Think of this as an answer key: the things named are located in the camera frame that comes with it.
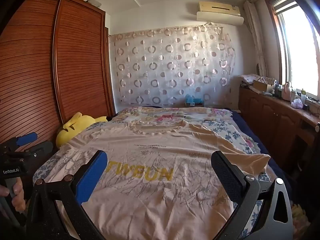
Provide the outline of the person's left hand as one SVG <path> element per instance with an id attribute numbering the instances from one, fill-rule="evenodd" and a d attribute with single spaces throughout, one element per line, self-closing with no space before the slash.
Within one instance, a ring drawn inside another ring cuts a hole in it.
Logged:
<path id="1" fill-rule="evenodd" d="M 11 201 L 13 207 L 19 213 L 25 211 L 23 184 L 20 177 L 16 178 L 16 183 L 9 189 L 4 187 L 3 185 L 0 186 L 0 189 L 1 197 L 7 197 L 10 194 L 10 189 L 12 189 L 14 193 L 14 196 Z"/>

